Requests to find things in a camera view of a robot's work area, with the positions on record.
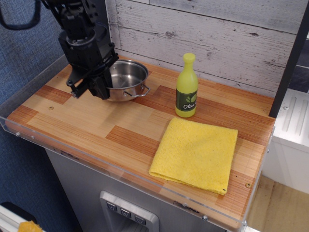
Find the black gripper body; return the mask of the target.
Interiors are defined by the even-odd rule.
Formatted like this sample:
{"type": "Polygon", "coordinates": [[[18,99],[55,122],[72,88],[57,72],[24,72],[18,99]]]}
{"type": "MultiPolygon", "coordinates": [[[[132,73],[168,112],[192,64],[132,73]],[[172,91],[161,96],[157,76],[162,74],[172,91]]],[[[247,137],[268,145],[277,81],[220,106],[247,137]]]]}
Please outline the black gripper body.
{"type": "Polygon", "coordinates": [[[72,67],[66,84],[71,88],[71,94],[75,98],[89,90],[90,75],[109,70],[119,59],[114,50],[114,43],[108,43],[101,48],[98,46],[94,29],[90,31],[90,36],[75,40],[62,31],[58,40],[72,67]]]}

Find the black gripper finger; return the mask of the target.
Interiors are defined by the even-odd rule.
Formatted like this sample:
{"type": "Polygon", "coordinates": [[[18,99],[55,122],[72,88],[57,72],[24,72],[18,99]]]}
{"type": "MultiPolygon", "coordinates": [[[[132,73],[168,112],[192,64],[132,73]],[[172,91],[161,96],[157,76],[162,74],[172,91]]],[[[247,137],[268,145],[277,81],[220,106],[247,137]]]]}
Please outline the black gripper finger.
{"type": "Polygon", "coordinates": [[[88,89],[95,97],[107,100],[110,97],[110,88],[112,88],[112,77],[110,70],[102,70],[89,76],[88,89]]]}

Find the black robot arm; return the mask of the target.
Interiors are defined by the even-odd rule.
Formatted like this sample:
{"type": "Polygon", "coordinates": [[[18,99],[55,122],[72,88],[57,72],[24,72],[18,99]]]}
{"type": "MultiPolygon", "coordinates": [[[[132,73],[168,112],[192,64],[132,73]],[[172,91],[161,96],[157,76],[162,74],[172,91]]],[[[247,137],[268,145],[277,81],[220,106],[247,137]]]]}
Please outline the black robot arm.
{"type": "Polygon", "coordinates": [[[119,59],[114,43],[100,47],[108,27],[97,21],[98,12],[90,0],[44,0],[61,26],[58,37],[72,72],[67,80],[74,97],[89,90],[95,97],[107,100],[112,88],[110,67],[119,59]]]}

